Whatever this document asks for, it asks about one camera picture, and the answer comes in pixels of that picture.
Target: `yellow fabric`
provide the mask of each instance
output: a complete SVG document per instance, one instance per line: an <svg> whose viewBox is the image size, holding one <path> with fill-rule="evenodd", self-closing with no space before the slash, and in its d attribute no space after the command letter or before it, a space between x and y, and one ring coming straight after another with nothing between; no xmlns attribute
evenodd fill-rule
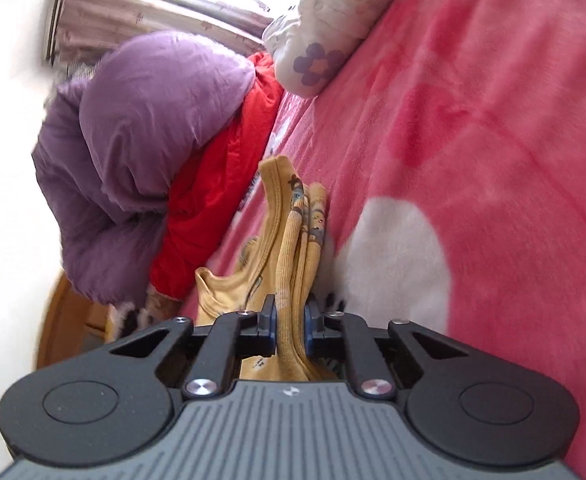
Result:
<svg viewBox="0 0 586 480"><path fill-rule="evenodd" d="M321 365L307 358L303 343L304 304L324 240L326 191L320 184L308 190L285 156L260 164L267 215L259 238L241 251L236 272L215 276L209 269L195 273L198 325L245 308L259 311L267 294L275 294L278 347L270 358L242 363L240 377L249 380L306 381L330 378Z"/></svg>

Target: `purple jacket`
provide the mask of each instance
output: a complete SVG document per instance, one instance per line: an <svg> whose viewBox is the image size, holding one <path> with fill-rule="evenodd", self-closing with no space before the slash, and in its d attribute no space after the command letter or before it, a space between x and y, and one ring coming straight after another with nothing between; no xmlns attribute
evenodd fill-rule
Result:
<svg viewBox="0 0 586 480"><path fill-rule="evenodd" d="M78 292L144 304L169 186L254 78L249 60L213 41L157 32L122 44L92 79L58 88L33 162Z"/></svg>

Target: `flower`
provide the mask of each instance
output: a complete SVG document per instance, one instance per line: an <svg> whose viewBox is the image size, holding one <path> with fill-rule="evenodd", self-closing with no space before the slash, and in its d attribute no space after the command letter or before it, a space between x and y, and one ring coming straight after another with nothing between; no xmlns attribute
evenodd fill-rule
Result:
<svg viewBox="0 0 586 480"><path fill-rule="evenodd" d="M307 54L298 56L293 61L293 70L302 75L304 86L317 85L322 79L332 79L342 67L345 56L340 50L328 54L320 43L307 46Z"/></svg>

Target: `pink fleece bedding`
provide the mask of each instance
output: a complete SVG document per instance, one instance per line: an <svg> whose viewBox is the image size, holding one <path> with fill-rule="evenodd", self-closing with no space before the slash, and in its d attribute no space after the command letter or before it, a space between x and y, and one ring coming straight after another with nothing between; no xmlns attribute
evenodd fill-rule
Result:
<svg viewBox="0 0 586 480"><path fill-rule="evenodd" d="M563 383L586 479L586 0L396 0L320 97L285 97L273 151L330 193L321 300ZM262 216L258 187L215 272Z"/></svg>

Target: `white wall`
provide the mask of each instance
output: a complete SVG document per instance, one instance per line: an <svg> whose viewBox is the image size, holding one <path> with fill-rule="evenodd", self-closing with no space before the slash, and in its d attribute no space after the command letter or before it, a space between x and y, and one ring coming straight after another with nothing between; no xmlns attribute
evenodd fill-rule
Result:
<svg viewBox="0 0 586 480"><path fill-rule="evenodd" d="M41 64L49 0L0 0L0 396L29 373L60 269L56 224L30 151L51 72ZM10 463L0 437L0 471Z"/></svg>

